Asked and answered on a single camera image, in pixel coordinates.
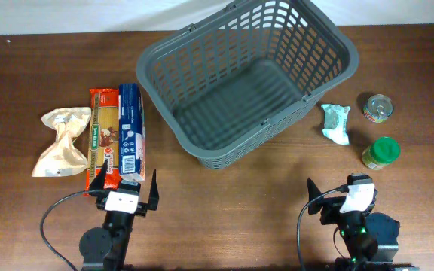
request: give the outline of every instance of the basket rim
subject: basket rim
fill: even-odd
[[[255,1],[253,0],[236,0],[228,4],[228,6],[241,5],[243,2],[249,2],[249,1],[252,1],[255,4]],[[227,15],[228,12],[227,8],[216,12],[210,17],[207,17],[206,19],[200,21],[196,25],[191,24],[175,32],[173,35],[152,44],[151,46],[147,47],[143,51],[142,55],[140,55],[136,64],[136,76],[140,84],[145,89],[145,91],[147,91],[152,102],[155,104],[155,107],[160,112],[160,115],[167,122],[167,124],[170,126],[170,129],[172,129],[173,133],[176,135],[179,144],[191,155],[203,160],[217,160],[228,155],[232,151],[239,148],[241,145],[246,144],[253,136],[259,134],[261,131],[267,129],[269,126],[279,123],[285,117],[296,112],[298,109],[301,108],[302,102],[308,102],[314,100],[317,96],[323,95],[325,92],[329,91],[333,87],[336,87],[346,79],[350,78],[356,72],[359,64],[359,54],[353,42],[346,35],[344,35],[339,30],[339,28],[310,0],[288,0],[288,1],[302,2],[310,10],[310,12],[316,16],[316,19],[319,20],[324,25],[324,27],[327,28],[327,30],[329,30],[330,34],[332,34],[336,38],[336,40],[338,40],[343,44],[344,49],[347,51],[347,55],[349,57],[348,65],[345,68],[345,70],[343,70],[342,73],[340,73],[337,77],[331,79],[330,81],[321,85],[320,87],[317,87],[315,90],[312,91],[312,93],[309,96],[305,96],[301,101],[295,102],[290,106],[288,106],[287,108],[283,109],[282,111],[277,112],[272,118],[267,119],[264,123],[260,125],[257,125],[256,127],[246,132],[244,135],[242,135],[237,140],[230,143],[224,148],[218,150],[207,150],[207,149],[199,148],[198,146],[196,146],[194,143],[191,142],[189,137],[187,137],[187,135],[183,132],[183,129],[180,127],[179,123],[176,121],[172,113],[165,105],[162,98],[158,95],[156,89],[151,84],[149,78],[146,76],[147,75],[146,68],[150,64],[150,62],[148,61],[149,56],[151,56],[154,53],[157,53],[162,47],[165,47],[168,44],[175,42],[176,40],[182,38],[183,36],[194,34],[191,33],[191,30],[194,29],[195,26],[197,25],[199,27],[205,26],[224,15]]]

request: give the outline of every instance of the basket bottom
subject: basket bottom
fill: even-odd
[[[257,59],[206,94],[182,104],[173,115],[196,146],[218,150],[304,94],[272,59]]]

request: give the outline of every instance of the green lid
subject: green lid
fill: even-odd
[[[389,137],[382,137],[371,146],[371,155],[379,163],[392,163],[400,154],[401,148],[398,142]]]

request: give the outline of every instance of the table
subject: table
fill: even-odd
[[[350,173],[364,172],[379,190],[375,211],[401,222],[396,262],[434,270],[434,25],[341,29],[357,46],[360,66],[321,103],[351,107],[350,146],[322,136],[323,112],[316,106],[232,166],[212,171],[181,148],[145,94],[147,167],[157,169],[160,205],[135,220],[128,263],[162,269],[298,266],[295,225],[307,201],[307,178],[328,190]],[[0,270],[67,270],[44,246],[38,223],[50,204],[84,189],[84,174],[30,177],[41,152],[54,142],[55,132],[41,116],[55,108],[88,106],[91,87],[134,82],[139,55],[168,34],[0,36]],[[372,93],[395,103],[386,123],[374,124],[362,115],[360,108]],[[401,144],[401,157],[382,171],[366,169],[361,152],[388,135]],[[87,144],[85,131],[75,145],[86,153]],[[81,197],[56,209],[45,230],[52,244],[81,267],[78,241],[103,218],[93,199]],[[318,216],[304,217],[307,262],[338,257],[333,230],[321,226]],[[341,240],[338,247],[344,250]]]

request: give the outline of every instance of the gray plastic basket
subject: gray plastic basket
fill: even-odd
[[[182,147],[222,169],[300,120],[358,61],[309,0],[237,0],[147,48],[136,75]]]

